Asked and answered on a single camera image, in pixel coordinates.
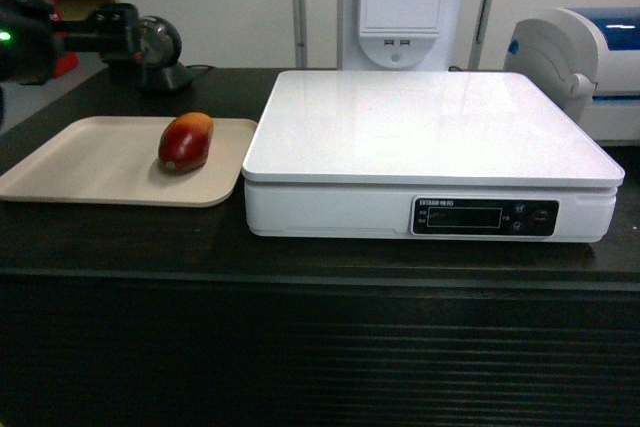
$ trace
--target beige tray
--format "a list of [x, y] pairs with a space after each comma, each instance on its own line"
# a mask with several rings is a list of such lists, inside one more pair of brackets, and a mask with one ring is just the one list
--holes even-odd
[[79, 120], [0, 177], [0, 199], [208, 207], [231, 195], [257, 124], [214, 119], [206, 164], [171, 175], [158, 162], [172, 117]]

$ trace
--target mango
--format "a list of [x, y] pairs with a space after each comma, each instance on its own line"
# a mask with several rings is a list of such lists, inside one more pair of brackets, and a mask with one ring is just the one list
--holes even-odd
[[183, 114], [167, 126], [160, 137], [160, 164], [174, 173], [202, 167], [209, 156], [213, 119], [201, 112]]

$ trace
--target blue printer lid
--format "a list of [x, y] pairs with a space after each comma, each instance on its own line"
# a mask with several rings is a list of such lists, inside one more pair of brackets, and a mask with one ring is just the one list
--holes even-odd
[[569, 10], [587, 18], [598, 27], [609, 50], [640, 50], [640, 8]]

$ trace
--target white scale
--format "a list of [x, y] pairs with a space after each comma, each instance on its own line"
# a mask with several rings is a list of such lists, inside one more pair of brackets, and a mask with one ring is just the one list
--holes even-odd
[[243, 164], [265, 236], [595, 242], [624, 171], [513, 73], [293, 71]]

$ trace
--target printer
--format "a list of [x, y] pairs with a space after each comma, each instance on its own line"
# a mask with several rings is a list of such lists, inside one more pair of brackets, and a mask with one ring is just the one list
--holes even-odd
[[504, 70], [529, 77], [601, 145], [640, 144], [640, 8], [555, 8], [522, 20]]

